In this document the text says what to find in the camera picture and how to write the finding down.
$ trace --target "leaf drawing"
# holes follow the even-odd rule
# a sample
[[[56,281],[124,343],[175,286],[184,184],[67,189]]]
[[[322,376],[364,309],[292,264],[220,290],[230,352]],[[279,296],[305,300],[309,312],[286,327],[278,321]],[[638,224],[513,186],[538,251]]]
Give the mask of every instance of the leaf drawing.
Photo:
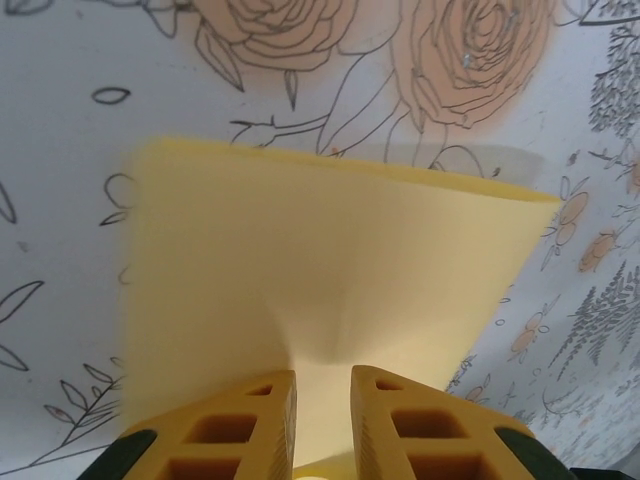
[[[100,222],[100,226],[104,227],[106,225],[113,225],[114,223],[120,223],[127,219],[129,213],[126,211],[116,212],[109,215],[103,221]]]
[[[11,202],[11,198],[9,197],[9,193],[7,192],[7,189],[4,188],[2,182],[0,182],[0,216],[2,216],[2,218],[7,222],[13,223],[14,225],[18,223],[16,209],[14,208],[13,202]]]
[[[94,102],[101,105],[118,105],[131,95],[131,90],[124,87],[103,87],[91,94]]]
[[[109,175],[102,186],[109,201],[122,210],[135,206],[135,188],[136,181],[124,173]]]
[[[230,85],[244,92],[242,77],[231,54],[229,45],[215,35],[211,25],[204,18],[196,33],[195,47],[203,60]]]
[[[53,0],[4,0],[7,16],[29,16],[44,12],[53,5]]]
[[[44,282],[41,280],[26,283],[0,300],[0,323],[8,320],[42,285]]]
[[[316,153],[348,150],[378,129],[400,103],[394,74],[389,70],[376,81],[363,82],[371,71],[389,64],[387,49],[360,57],[347,72],[320,131]]]
[[[298,98],[298,72],[286,70],[284,72],[284,84],[287,89],[287,97],[291,104],[291,109],[296,109],[296,99]]]
[[[53,418],[55,418],[59,422],[64,422],[64,423],[74,422],[71,415],[69,415],[67,412],[65,412],[61,408],[54,407],[53,405],[45,405],[44,408],[47,412],[49,412],[49,415],[51,415]]]
[[[596,132],[612,129],[629,135],[640,118],[640,22],[611,30],[607,70],[596,73],[591,89],[589,123]]]
[[[0,345],[0,365],[20,372],[29,371],[29,367],[20,359],[20,357],[2,345]]]
[[[596,288],[591,288],[573,315],[571,331],[549,364],[551,367],[572,347],[558,380],[583,348],[587,348],[588,357],[597,366],[602,349],[612,337],[620,345],[620,353],[631,344],[640,323],[640,268],[625,274],[625,266],[623,263],[599,296]]]
[[[91,375],[93,378],[95,378],[99,382],[113,383],[113,378],[110,375],[107,375],[106,373],[101,372],[100,370],[98,370],[95,367],[92,367],[88,363],[84,363],[82,366],[87,372],[89,372],[89,375]]]
[[[67,396],[67,400],[69,400],[69,403],[71,403],[71,405],[75,405],[83,411],[86,411],[89,408],[87,399],[82,393],[80,393],[80,391],[76,387],[64,380],[60,380],[60,386],[62,387],[62,390],[64,391],[64,394]]]
[[[120,400],[109,400],[109,398],[115,396],[114,392],[120,388],[122,376],[119,375],[112,377],[111,375],[86,363],[84,364],[84,368],[93,379],[100,382],[100,387],[96,385],[91,386],[91,393],[93,397],[86,396],[77,387],[66,380],[60,380],[60,386],[62,387],[69,404],[82,410],[82,415],[80,417],[76,419],[60,407],[50,404],[44,405],[44,409],[54,419],[70,425],[70,428],[63,440],[58,444],[58,446],[52,448],[43,455],[40,455],[28,465],[9,472],[0,472],[0,476],[36,465],[49,463],[59,458],[64,458],[60,457],[60,451],[62,449],[77,442],[78,440],[81,440],[119,415]]]

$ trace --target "flower drawing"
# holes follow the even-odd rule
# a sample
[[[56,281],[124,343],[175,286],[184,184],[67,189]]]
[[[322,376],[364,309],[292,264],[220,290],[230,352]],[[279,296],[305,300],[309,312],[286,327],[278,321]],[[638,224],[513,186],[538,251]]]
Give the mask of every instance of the flower drawing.
[[[551,0],[404,0],[391,40],[402,99],[426,117],[471,128],[521,92],[540,60]]]

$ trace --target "line drawing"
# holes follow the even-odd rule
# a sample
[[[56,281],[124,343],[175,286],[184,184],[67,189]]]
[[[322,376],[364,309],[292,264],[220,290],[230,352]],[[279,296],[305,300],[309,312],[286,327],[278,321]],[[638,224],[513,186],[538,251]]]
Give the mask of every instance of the line drawing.
[[[102,87],[91,93],[91,99],[100,105],[118,105],[131,95],[131,90],[124,87]]]
[[[14,225],[18,223],[16,209],[13,206],[11,197],[9,197],[9,193],[2,182],[0,182],[0,216],[2,216],[2,218],[7,222],[13,223]]]
[[[122,360],[118,357],[111,357],[110,361],[118,370],[123,367]],[[55,448],[40,455],[28,465],[6,472],[0,472],[0,476],[57,460],[58,458],[54,456],[60,450],[74,444],[76,441],[94,432],[120,414],[120,399],[110,400],[109,398],[115,396],[114,392],[122,388],[121,382],[124,376],[109,375],[87,363],[83,364],[83,367],[87,374],[95,380],[95,384],[90,388],[90,394],[81,392],[73,384],[62,379],[60,380],[60,388],[69,403],[69,408],[65,407],[66,409],[63,409],[51,404],[43,406],[45,411],[56,421],[70,425],[70,429],[65,438]],[[75,452],[73,455],[86,453],[87,451],[89,450]]]
[[[623,262],[599,296],[596,297],[596,287],[592,287],[571,316],[574,321],[569,335],[549,364],[551,367],[571,347],[558,381],[587,345],[587,356],[598,366],[600,353],[613,334],[620,347],[619,354],[631,344],[640,325],[640,267],[629,269],[626,274],[625,269],[626,262]]]
[[[104,181],[102,190],[117,211],[104,218],[100,226],[113,225],[126,220],[129,217],[129,211],[135,206],[135,180],[124,173],[114,173]]]
[[[4,472],[0,472],[0,477],[2,477],[3,475],[9,475],[10,473],[16,473],[16,472],[21,472],[23,470],[28,470],[29,468],[34,468],[34,467],[39,467],[41,465],[46,465],[48,463],[59,462],[60,460],[65,460],[67,458],[77,457],[78,455],[82,455],[84,453],[95,452],[96,450],[103,450],[103,449],[106,449],[109,445],[110,444],[100,445],[99,447],[91,447],[91,448],[87,448],[86,450],[81,450],[79,452],[70,453],[69,455],[63,455],[61,457],[56,457],[56,458],[51,459],[51,460],[43,460],[40,463],[38,463],[37,465],[25,465],[24,467],[18,467],[18,468],[14,468],[12,470],[6,470]]]
[[[616,26],[609,34],[608,69],[596,73],[589,123],[593,131],[612,129],[625,138],[640,118],[640,22]]]
[[[24,306],[24,304],[44,285],[42,280],[25,283],[13,289],[0,300],[0,324],[9,320]],[[0,345],[0,365],[17,370],[19,372],[29,371],[29,367],[22,358],[4,345]]]
[[[610,155],[607,149],[603,149],[601,153],[589,151],[589,155],[599,158],[607,162],[604,166],[605,170],[609,170],[614,166],[622,167],[622,173],[616,177],[616,182],[625,176],[629,176],[627,183],[627,193],[640,194],[640,165],[638,165],[638,150],[634,144],[634,138],[639,132],[636,130],[624,142],[619,153]]]
[[[578,228],[578,221],[589,203],[589,193],[581,191],[589,178],[590,177],[586,177],[582,179],[572,188],[569,177],[566,175],[562,176],[560,181],[560,198],[565,201],[565,204],[558,213],[554,214],[551,225],[547,227],[547,231],[542,235],[543,238],[553,236],[553,245],[549,247],[547,254],[542,260],[542,266],[540,267],[541,272],[553,257],[560,256],[562,247],[573,238]]]
[[[28,17],[48,10],[54,0],[4,0],[4,14],[8,17]]]
[[[453,378],[451,379],[451,381],[449,382],[449,385],[445,390],[447,393],[451,393],[453,390],[453,387],[457,387],[458,385],[460,385],[460,380],[462,379],[464,374],[467,373],[467,371],[471,367],[473,367],[473,361],[475,360],[476,356],[477,355],[467,355],[464,358],[464,360],[460,362],[460,366],[458,367],[458,370],[453,375]]]
[[[545,303],[540,311],[534,313],[533,316],[527,320],[527,323],[524,325],[524,332],[522,332],[511,345],[511,357],[507,361],[510,362],[517,358],[520,365],[524,363],[528,348],[532,343],[535,343],[538,338],[538,333],[549,333],[551,330],[548,326],[540,324],[559,299],[560,295],[554,298],[550,303]]]
[[[478,385],[477,387],[474,387],[471,390],[469,390],[469,393],[465,395],[464,399],[469,400],[470,402],[473,402],[476,405],[484,405],[489,401],[489,399],[485,397],[482,397],[482,398],[480,397],[482,396],[482,394],[487,389],[490,383],[491,383],[491,374],[488,373],[482,385]]]

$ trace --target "fern illustration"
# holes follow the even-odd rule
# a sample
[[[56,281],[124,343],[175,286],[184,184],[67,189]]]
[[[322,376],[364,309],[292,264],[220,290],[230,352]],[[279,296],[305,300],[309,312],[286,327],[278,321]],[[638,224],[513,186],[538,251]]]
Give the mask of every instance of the fern illustration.
[[[571,347],[558,374],[558,380],[585,347],[588,357],[597,366],[602,350],[612,336],[620,345],[620,353],[631,344],[640,326],[640,268],[635,267],[625,275],[625,267],[623,262],[597,298],[596,288],[591,288],[572,315],[575,320],[571,331],[549,364],[551,367]]]
[[[122,368],[122,361],[118,357],[111,357],[110,360],[118,369]],[[60,388],[72,408],[63,409],[54,405],[44,405],[44,409],[57,421],[68,424],[71,428],[57,447],[40,455],[29,464],[30,467],[47,463],[56,452],[80,440],[119,415],[120,400],[110,400],[109,393],[121,389],[123,376],[109,375],[87,363],[83,367],[96,382],[91,386],[91,394],[87,395],[68,381],[60,380]]]

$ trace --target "black line art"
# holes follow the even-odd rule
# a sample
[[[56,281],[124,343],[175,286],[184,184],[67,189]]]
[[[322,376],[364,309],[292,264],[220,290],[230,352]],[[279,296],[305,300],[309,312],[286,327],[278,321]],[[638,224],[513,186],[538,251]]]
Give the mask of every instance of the black line art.
[[[131,95],[131,90],[124,87],[102,87],[94,90],[91,98],[100,105],[118,105]]]
[[[596,297],[596,287],[572,315],[573,326],[566,340],[551,360],[556,360],[571,346],[565,358],[558,380],[569,367],[576,355],[588,345],[587,354],[594,365],[598,365],[600,353],[612,334],[623,353],[630,345],[640,325],[640,267],[629,270],[625,275],[626,263],[618,269],[607,287]]]
[[[625,138],[640,118],[640,22],[611,30],[608,69],[597,73],[591,89],[589,123],[593,131],[612,129]]]
[[[135,206],[135,180],[124,173],[114,173],[107,177],[102,189],[109,202],[118,211],[104,218],[100,222],[100,226],[113,225],[126,220],[129,217],[129,211]]]
[[[460,363],[460,367],[458,367],[458,371],[453,375],[453,378],[449,382],[449,385],[446,388],[447,393],[451,393],[453,387],[457,387],[460,385],[460,380],[467,373],[471,367],[473,367],[473,360],[475,360],[477,355],[467,355],[464,360]]]
[[[118,369],[122,368],[122,360],[118,357],[111,357],[110,360]],[[87,363],[83,364],[83,366],[85,371],[95,380],[95,384],[91,387],[90,393],[83,393],[70,382],[60,380],[60,388],[69,403],[69,408],[61,408],[51,404],[44,405],[44,409],[52,418],[70,426],[65,438],[55,448],[40,455],[30,462],[29,465],[1,472],[0,475],[6,475],[11,472],[57,460],[58,457],[56,457],[56,454],[62,449],[74,444],[76,441],[89,435],[119,415],[120,399],[117,391],[122,388],[121,382],[124,377],[120,374],[115,376],[109,375]],[[74,452],[73,455],[86,451],[87,450]]]
[[[491,374],[488,373],[487,376],[484,378],[484,382],[482,382],[482,385],[478,385],[472,388],[471,390],[469,390],[469,392],[465,395],[464,399],[469,400],[470,402],[473,402],[477,405],[484,405],[489,401],[489,399],[486,397],[483,397],[482,395],[485,393],[485,390],[489,387],[490,383],[491,383]]]
[[[634,0],[595,0],[580,19],[581,27],[618,25],[640,20],[640,4]]]
[[[542,237],[553,237],[553,245],[549,247],[542,260],[540,271],[543,271],[553,257],[559,257],[562,247],[573,238],[582,213],[589,203],[589,194],[581,191],[590,177],[586,177],[573,187],[566,175],[560,181],[560,198],[565,201],[562,210],[555,213],[551,225]]]
[[[2,218],[7,222],[13,223],[14,225],[18,223],[16,209],[13,206],[11,197],[9,197],[9,193],[2,182],[0,182],[0,216],[2,216]]]
[[[527,357],[527,352],[532,343],[538,339],[538,334],[549,333],[551,330],[547,325],[541,325],[542,321],[547,317],[551,309],[560,299],[560,295],[551,302],[545,303],[540,311],[534,313],[524,325],[523,332],[511,344],[511,356],[508,362],[518,359],[518,363],[522,365]]]
[[[0,300],[0,324],[9,320],[43,285],[42,280],[29,282],[5,295]],[[0,365],[20,372],[29,370],[24,360],[4,345],[0,345]]]
[[[47,465],[49,463],[59,462],[60,460],[65,460],[67,458],[77,457],[78,455],[82,455],[84,453],[95,452],[96,450],[103,450],[103,449],[107,448],[108,446],[109,446],[109,444],[100,445],[98,447],[91,447],[91,448],[87,448],[86,450],[80,450],[79,452],[73,452],[73,453],[70,453],[68,455],[62,455],[60,457],[56,457],[56,458],[53,458],[51,460],[43,460],[40,463],[38,463],[37,465],[25,465],[24,467],[18,467],[18,468],[14,468],[12,470],[7,470],[7,471],[4,471],[4,472],[0,472],[0,477],[2,477],[3,475],[9,475],[10,473],[16,473],[16,472],[21,472],[23,470],[28,470],[29,468],[39,467],[41,465]]]
[[[4,0],[4,13],[9,17],[27,17],[48,10],[54,0]]]

